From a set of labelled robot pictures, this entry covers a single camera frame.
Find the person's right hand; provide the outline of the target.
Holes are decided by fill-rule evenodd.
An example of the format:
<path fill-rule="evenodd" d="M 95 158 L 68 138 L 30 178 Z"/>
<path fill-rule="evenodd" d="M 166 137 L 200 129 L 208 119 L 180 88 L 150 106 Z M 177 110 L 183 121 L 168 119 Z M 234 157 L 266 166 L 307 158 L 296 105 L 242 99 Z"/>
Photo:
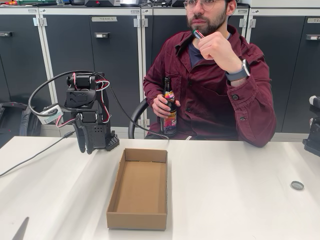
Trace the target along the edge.
<path fill-rule="evenodd" d="M 170 116 L 170 108 L 167 106 L 167 99 L 162 94 L 158 94 L 153 100 L 152 109 L 153 112 L 160 118 L 167 119 Z"/>

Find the person's left hand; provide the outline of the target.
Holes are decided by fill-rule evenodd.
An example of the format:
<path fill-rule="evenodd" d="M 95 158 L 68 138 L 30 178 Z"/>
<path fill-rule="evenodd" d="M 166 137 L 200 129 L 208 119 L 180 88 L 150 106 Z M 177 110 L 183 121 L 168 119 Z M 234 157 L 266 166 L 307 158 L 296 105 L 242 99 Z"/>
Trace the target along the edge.
<path fill-rule="evenodd" d="M 214 32 L 200 39 L 198 49 L 204 59 L 214 60 L 229 74 L 238 73 L 243 68 L 242 61 L 233 51 L 230 42 L 220 32 Z"/>

